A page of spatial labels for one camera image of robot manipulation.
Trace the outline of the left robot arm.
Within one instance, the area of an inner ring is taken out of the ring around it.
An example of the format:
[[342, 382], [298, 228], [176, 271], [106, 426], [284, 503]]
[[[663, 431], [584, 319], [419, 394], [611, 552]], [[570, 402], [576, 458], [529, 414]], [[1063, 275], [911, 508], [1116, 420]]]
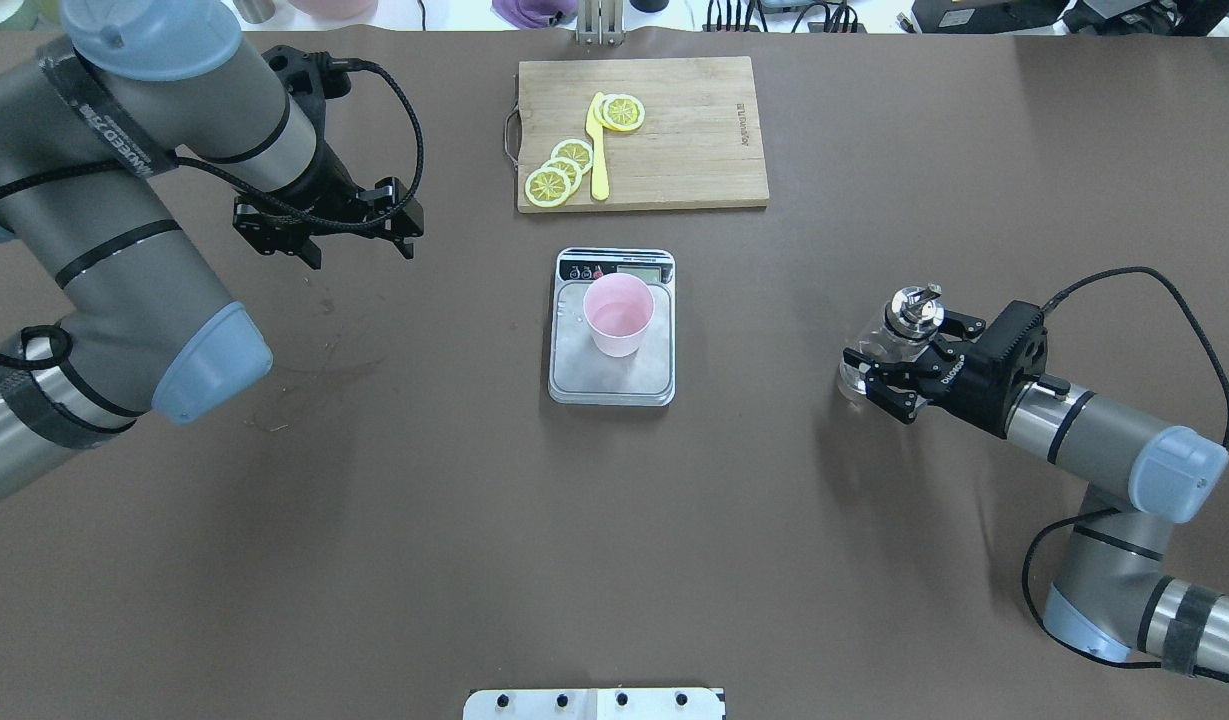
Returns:
[[259, 53], [221, 1], [64, 1], [64, 33], [0, 74], [0, 243], [18, 240], [73, 303], [0, 343], [0, 503], [149, 412], [190, 423], [274, 356], [151, 179], [189, 167], [235, 190], [262, 256], [318, 269], [320, 236], [413, 258], [419, 179], [351, 178], [324, 106], [380, 64]]

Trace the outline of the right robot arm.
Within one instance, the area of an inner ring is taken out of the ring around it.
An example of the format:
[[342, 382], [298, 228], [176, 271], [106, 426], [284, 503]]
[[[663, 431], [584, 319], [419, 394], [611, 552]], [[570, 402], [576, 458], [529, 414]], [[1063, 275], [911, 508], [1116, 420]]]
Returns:
[[1172, 530], [1225, 473], [1225, 446], [1195, 429], [1047, 372], [1043, 310], [1013, 301], [993, 322], [952, 313], [935, 288], [902, 288], [841, 359], [847, 397], [909, 424], [924, 407], [1002, 437], [1085, 483], [1066, 559], [1027, 611], [1066, 650], [1107, 667], [1229, 684], [1229, 596], [1163, 570]]

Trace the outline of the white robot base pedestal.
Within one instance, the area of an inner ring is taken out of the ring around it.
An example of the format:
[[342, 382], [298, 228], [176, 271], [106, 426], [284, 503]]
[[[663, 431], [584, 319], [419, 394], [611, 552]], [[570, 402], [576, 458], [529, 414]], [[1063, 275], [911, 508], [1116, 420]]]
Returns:
[[463, 719], [725, 719], [723, 689], [606, 687], [474, 691]]

